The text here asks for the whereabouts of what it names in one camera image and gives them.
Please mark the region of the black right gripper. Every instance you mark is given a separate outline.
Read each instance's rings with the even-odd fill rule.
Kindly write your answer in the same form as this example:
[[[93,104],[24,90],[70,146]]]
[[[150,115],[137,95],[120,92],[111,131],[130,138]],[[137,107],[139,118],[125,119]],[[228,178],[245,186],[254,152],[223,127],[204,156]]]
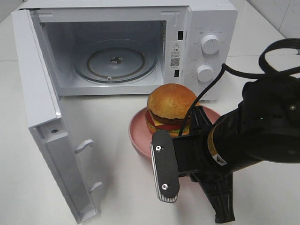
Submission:
[[[235,221],[230,138],[212,130],[203,106],[191,112],[189,135],[172,139],[180,175],[197,182],[215,211],[215,223]]]

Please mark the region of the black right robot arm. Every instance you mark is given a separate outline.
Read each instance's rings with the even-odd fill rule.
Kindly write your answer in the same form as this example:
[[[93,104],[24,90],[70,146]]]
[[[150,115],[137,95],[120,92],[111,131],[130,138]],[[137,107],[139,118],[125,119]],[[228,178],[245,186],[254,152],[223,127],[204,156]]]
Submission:
[[[233,173],[262,161],[300,161],[300,81],[247,82],[238,107],[194,135],[173,139],[178,170],[204,190],[215,222],[234,220]]]

